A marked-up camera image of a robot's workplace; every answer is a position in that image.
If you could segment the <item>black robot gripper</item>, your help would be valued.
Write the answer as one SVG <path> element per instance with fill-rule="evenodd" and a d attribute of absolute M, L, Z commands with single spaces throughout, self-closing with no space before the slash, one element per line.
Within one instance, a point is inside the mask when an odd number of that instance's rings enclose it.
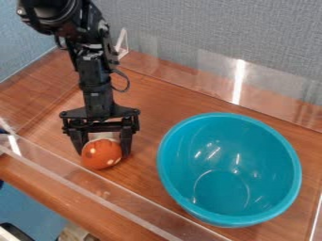
<path fill-rule="evenodd" d="M 122 155 L 127 157 L 133 149 L 133 136 L 139 130 L 139 110 L 115 104 L 109 115 L 89 117 L 86 108 L 62 111 L 63 133 L 70 136 L 78 154 L 89 142 L 89 133 L 119 132 Z"/>

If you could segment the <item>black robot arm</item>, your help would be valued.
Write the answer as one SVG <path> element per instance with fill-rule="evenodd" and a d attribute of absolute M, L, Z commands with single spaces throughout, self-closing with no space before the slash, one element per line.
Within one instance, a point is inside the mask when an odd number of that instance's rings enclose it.
<path fill-rule="evenodd" d="M 63 133 L 81 151 L 91 133 L 118 132 L 122 154 L 131 153 L 139 130 L 139 110 L 117 104 L 111 75 L 118 72 L 118 51 L 110 25 L 93 0 L 18 0 L 16 13 L 35 31 L 54 36 L 70 53 L 79 74 L 85 106 L 63 111 Z"/>

